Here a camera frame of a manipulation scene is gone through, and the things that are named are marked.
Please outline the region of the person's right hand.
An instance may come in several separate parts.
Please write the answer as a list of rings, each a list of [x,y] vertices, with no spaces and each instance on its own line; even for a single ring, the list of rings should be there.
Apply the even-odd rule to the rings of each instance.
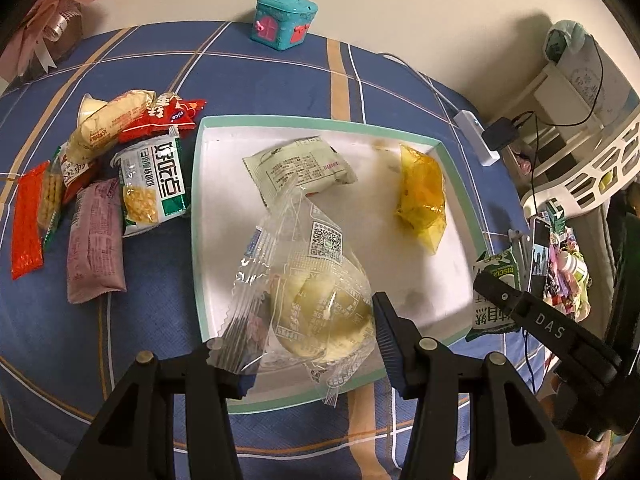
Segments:
[[[554,419],[554,404],[560,383],[555,374],[549,373],[544,378],[544,385],[537,394],[540,404],[550,419]],[[582,480],[599,479],[604,473],[608,461],[611,434],[608,432],[599,442],[564,430],[560,430],[559,435],[579,477]]]

